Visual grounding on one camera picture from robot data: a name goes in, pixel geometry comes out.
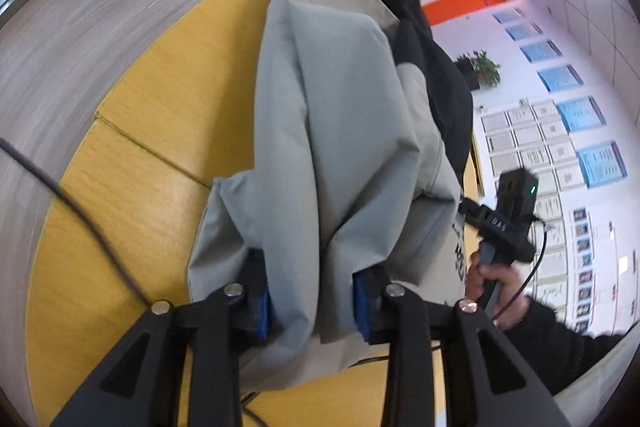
green plant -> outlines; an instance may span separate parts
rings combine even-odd
[[[487,57],[486,51],[474,52],[473,57],[465,53],[464,55],[460,55],[456,60],[462,60],[463,58],[468,58],[471,61],[474,71],[478,74],[478,79],[487,86],[497,86],[500,84],[500,73],[498,73],[500,64],[496,64]]]

sleeve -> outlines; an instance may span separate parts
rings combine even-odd
[[[533,299],[523,320],[504,333],[552,394],[586,373],[623,338],[576,333],[558,323],[551,308]]]

hand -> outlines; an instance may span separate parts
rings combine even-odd
[[[471,268],[466,274],[466,298],[477,301],[484,291],[484,281],[499,281],[502,289],[498,296],[495,310],[487,310],[490,317],[494,316],[510,301],[522,286],[522,278],[513,266],[504,264],[480,264],[478,252],[471,255]],[[530,299],[526,295],[520,295],[498,319],[498,327],[501,330],[509,330],[519,323],[527,314]]]

gray jacket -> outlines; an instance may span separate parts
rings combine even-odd
[[[243,389],[336,373],[380,346],[356,331],[352,275],[383,263],[423,298],[464,293],[460,186],[424,76],[394,63],[380,0],[271,0],[255,87],[255,168],[216,179],[191,256],[194,301],[264,250],[281,332]]]

photo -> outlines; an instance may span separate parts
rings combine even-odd
[[[591,252],[588,253],[583,253],[580,256],[580,268],[588,268],[591,266],[591,263],[593,262],[593,256],[591,255]]]
[[[591,248],[591,241],[588,237],[586,239],[578,239],[576,245],[578,245],[578,252],[582,252]]]
[[[589,315],[591,313],[591,304],[582,304],[578,306],[578,309],[575,311],[576,317],[584,317],[585,315]]]
[[[575,237],[580,237],[581,235],[589,234],[589,223],[578,223],[575,225]]]
[[[582,221],[583,219],[587,219],[587,209],[578,208],[578,210],[574,210],[574,221]]]
[[[591,286],[587,288],[581,288],[578,292],[578,301],[585,301],[591,298]]]
[[[586,333],[587,328],[589,328],[589,321],[580,321],[575,323],[575,331],[576,333]]]
[[[580,284],[585,284],[585,283],[591,282],[592,280],[593,280],[593,270],[582,272],[578,279]]]

